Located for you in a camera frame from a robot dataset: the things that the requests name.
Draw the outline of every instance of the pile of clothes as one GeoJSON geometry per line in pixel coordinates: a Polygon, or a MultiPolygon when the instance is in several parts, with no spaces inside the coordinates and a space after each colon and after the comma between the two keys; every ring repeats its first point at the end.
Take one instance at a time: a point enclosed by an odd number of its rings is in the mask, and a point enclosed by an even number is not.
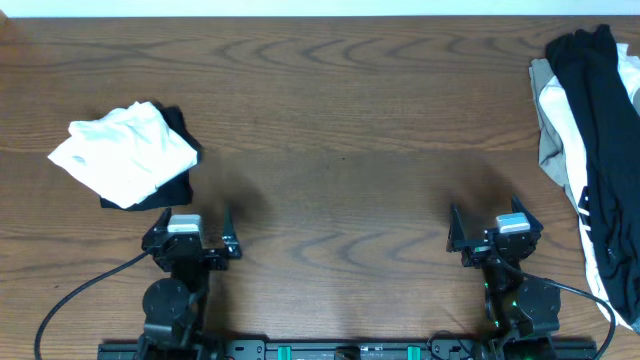
{"type": "Polygon", "coordinates": [[[539,163],[578,214],[589,287],[640,333],[640,59],[627,50],[608,25],[579,30],[529,74],[539,163]]]}
{"type": "Polygon", "coordinates": [[[200,144],[178,107],[150,102],[73,121],[71,137],[49,159],[100,195],[103,208],[129,211],[191,203],[189,169],[200,144]]]}

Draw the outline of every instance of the black fabric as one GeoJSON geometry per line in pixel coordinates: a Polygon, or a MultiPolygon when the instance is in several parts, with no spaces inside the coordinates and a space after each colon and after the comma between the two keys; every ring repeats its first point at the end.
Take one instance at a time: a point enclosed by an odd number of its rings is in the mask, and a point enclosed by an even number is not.
{"type": "MultiPolygon", "coordinates": [[[[198,152],[198,161],[200,161],[202,146],[187,131],[187,126],[184,122],[184,117],[182,116],[180,108],[177,106],[162,108],[158,105],[156,105],[156,107],[162,114],[162,117],[169,128],[180,135],[187,144],[198,152]]],[[[155,193],[149,195],[139,204],[134,204],[126,209],[122,209],[115,203],[101,197],[100,206],[103,208],[121,209],[126,211],[143,211],[161,207],[187,205],[191,203],[192,198],[193,191],[191,190],[191,184],[189,183],[189,170],[187,170],[160,186],[155,193]]]]}
{"type": "Polygon", "coordinates": [[[640,118],[618,74],[608,25],[547,45],[587,151],[588,210],[611,305],[640,333],[640,118]]]}

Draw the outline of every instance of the wood grain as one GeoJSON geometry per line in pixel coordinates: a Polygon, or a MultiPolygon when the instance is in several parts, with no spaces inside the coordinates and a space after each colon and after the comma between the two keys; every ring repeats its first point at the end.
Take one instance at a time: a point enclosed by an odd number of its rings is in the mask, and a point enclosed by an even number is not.
{"type": "MultiPolygon", "coordinates": [[[[518,194],[545,225],[526,270],[587,289],[576,216],[537,165],[527,67],[544,45],[638,18],[57,19],[0,42],[0,358],[30,359],[49,309],[134,257],[160,210],[99,208],[46,155],[71,120],[136,100],[179,105],[205,146],[194,203],[216,238],[233,206],[245,259],[212,277],[208,327],[271,338],[478,334],[482,276],[444,251],[448,206],[478,223],[518,194]]],[[[47,359],[95,358],[142,331],[150,259],[53,319],[47,359]]],[[[561,334],[604,340],[596,306],[562,295],[561,334]]],[[[619,328],[607,359],[638,352],[619,328]]]]}

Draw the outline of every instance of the wire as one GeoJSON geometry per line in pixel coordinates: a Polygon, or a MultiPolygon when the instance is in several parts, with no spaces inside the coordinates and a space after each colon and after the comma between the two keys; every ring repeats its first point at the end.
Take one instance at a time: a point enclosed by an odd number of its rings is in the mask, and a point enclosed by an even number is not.
{"type": "Polygon", "coordinates": [[[464,346],[464,344],[462,343],[462,340],[460,340],[460,338],[456,334],[452,333],[449,330],[438,330],[435,333],[433,333],[431,336],[429,336],[429,340],[427,340],[427,349],[429,349],[429,351],[431,351],[431,356],[436,358],[436,360],[442,360],[442,358],[433,353],[433,350],[431,349],[431,340],[433,338],[435,338],[436,336],[438,336],[438,334],[449,334],[449,335],[451,335],[451,337],[453,337],[455,340],[458,341],[458,344],[460,344],[460,347],[462,348],[462,350],[466,351],[467,354],[469,354],[469,357],[466,357],[464,359],[473,359],[473,355],[471,354],[471,351],[469,351],[469,349],[467,349],[467,347],[464,346]]]}
{"type": "Polygon", "coordinates": [[[49,321],[51,321],[51,318],[53,317],[53,315],[55,315],[58,310],[60,310],[60,308],[66,304],[67,302],[69,302],[69,300],[73,299],[74,296],[78,295],[80,292],[82,292],[82,290],[88,288],[89,286],[97,283],[100,280],[104,280],[106,278],[108,278],[109,276],[119,273],[120,271],[130,267],[131,265],[137,263],[138,261],[142,260],[145,256],[149,255],[151,253],[151,250],[153,249],[153,247],[149,247],[149,249],[147,249],[145,252],[143,252],[142,254],[136,256],[135,258],[131,259],[130,261],[118,266],[117,268],[107,271],[106,273],[95,277],[89,281],[87,281],[86,283],[78,286],[77,289],[73,290],[72,292],[69,293],[69,295],[65,296],[62,300],[60,300],[60,302],[58,302],[56,304],[56,306],[53,307],[53,309],[51,309],[51,311],[49,311],[49,313],[47,314],[47,316],[45,316],[44,320],[42,320],[42,324],[40,324],[40,328],[38,328],[38,332],[36,333],[36,339],[34,341],[33,344],[33,352],[36,356],[36,360],[42,360],[42,354],[40,353],[40,343],[42,342],[42,335],[44,334],[44,329],[46,329],[47,325],[49,324],[49,321]]]}
{"type": "Polygon", "coordinates": [[[611,308],[611,305],[609,305],[606,301],[589,294],[588,292],[573,288],[573,287],[571,287],[569,285],[565,285],[565,284],[553,281],[551,279],[541,278],[539,276],[535,276],[535,275],[531,275],[529,273],[526,273],[526,272],[524,272],[522,270],[518,270],[515,267],[511,266],[511,264],[506,262],[504,260],[504,258],[502,258],[502,256],[500,256],[500,253],[498,253],[498,249],[496,249],[495,244],[492,244],[491,247],[493,248],[493,251],[495,252],[496,256],[498,257],[498,260],[502,263],[502,266],[504,266],[510,272],[512,272],[514,274],[517,274],[517,275],[520,275],[522,277],[529,278],[529,279],[536,279],[536,280],[541,281],[541,282],[543,282],[543,283],[545,283],[547,285],[555,286],[558,289],[566,290],[566,291],[574,293],[576,295],[580,295],[580,296],[585,297],[585,298],[587,298],[589,300],[595,301],[596,303],[604,306],[604,308],[607,309],[607,312],[609,313],[609,319],[611,319],[611,322],[609,323],[609,332],[607,333],[607,337],[604,339],[604,342],[600,346],[600,349],[596,352],[595,356],[593,357],[593,360],[600,359],[600,357],[602,357],[604,352],[609,347],[609,344],[611,343],[611,340],[613,340],[613,333],[616,331],[616,314],[613,312],[613,309],[611,308]]]}

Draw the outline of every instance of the white cloth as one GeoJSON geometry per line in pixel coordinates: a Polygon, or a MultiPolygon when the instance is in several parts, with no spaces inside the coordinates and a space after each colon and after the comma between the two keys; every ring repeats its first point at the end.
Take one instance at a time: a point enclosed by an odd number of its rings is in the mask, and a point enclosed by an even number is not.
{"type": "MultiPolygon", "coordinates": [[[[640,59],[637,56],[627,55],[629,48],[627,44],[617,44],[617,48],[618,73],[620,74],[624,87],[627,89],[629,99],[633,101],[636,92],[640,88],[640,59]]],[[[562,138],[567,159],[566,166],[569,186],[571,187],[575,204],[579,204],[582,190],[587,186],[587,153],[575,118],[571,112],[567,95],[556,76],[549,81],[540,93],[540,106],[560,135],[560,138],[562,138]]],[[[586,259],[585,272],[587,283],[595,296],[608,302],[609,297],[598,273],[598,264],[593,250],[593,243],[587,234],[587,226],[580,220],[579,227],[582,248],[584,249],[586,259]]],[[[598,305],[598,307],[604,316],[611,321],[604,307],[601,305],[598,305]]],[[[616,320],[618,323],[631,329],[618,313],[616,313],[616,320]]]]}
{"type": "Polygon", "coordinates": [[[150,102],[100,120],[73,121],[69,133],[49,159],[121,208],[140,203],[198,162],[197,152],[150,102]]]}

